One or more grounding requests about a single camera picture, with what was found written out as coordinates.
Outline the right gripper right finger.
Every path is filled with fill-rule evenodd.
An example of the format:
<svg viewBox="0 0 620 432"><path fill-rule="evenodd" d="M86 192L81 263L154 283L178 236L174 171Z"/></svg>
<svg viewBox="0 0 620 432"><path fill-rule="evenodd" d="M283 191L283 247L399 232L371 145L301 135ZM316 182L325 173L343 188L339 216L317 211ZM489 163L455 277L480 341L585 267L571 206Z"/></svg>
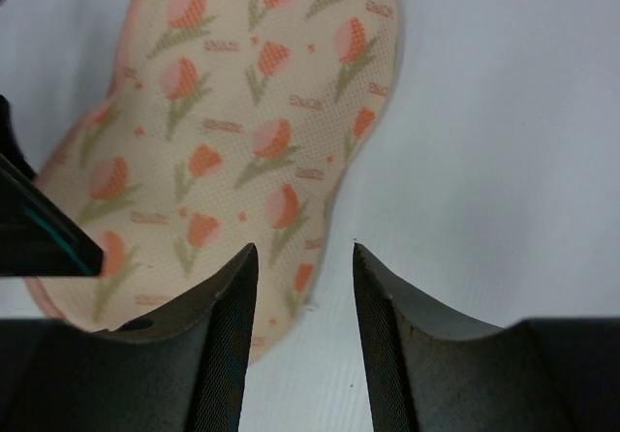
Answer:
<svg viewBox="0 0 620 432"><path fill-rule="evenodd" d="M377 431L615 431L619 322L467 316L353 251L356 313Z"/></svg>

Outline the floral mesh laundry bag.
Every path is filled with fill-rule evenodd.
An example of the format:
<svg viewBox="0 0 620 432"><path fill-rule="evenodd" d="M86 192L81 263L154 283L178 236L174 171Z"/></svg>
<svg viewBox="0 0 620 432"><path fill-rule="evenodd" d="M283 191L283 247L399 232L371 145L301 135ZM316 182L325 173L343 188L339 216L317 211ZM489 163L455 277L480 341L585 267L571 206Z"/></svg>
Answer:
<svg viewBox="0 0 620 432"><path fill-rule="evenodd" d="M393 83L396 0L132 0L107 99L37 186L106 252L31 278L43 313L117 329L259 252L250 357L297 322L339 181Z"/></svg>

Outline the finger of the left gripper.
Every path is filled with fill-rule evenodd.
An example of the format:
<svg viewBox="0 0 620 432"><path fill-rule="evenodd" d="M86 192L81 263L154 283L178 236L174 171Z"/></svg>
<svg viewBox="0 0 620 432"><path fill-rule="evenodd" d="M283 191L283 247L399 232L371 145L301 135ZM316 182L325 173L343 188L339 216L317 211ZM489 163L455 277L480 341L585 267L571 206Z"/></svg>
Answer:
<svg viewBox="0 0 620 432"><path fill-rule="evenodd" d="M104 252L35 185L1 99L1 275L96 277Z"/></svg>

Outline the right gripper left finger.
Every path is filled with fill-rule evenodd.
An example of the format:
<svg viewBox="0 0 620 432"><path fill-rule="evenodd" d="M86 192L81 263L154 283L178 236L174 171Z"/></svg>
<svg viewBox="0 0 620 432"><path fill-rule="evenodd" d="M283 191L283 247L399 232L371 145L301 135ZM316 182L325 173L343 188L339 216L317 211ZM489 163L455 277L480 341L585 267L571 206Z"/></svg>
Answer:
<svg viewBox="0 0 620 432"><path fill-rule="evenodd" d="M257 250L115 331L1 323L5 431L234 431L257 296Z"/></svg>

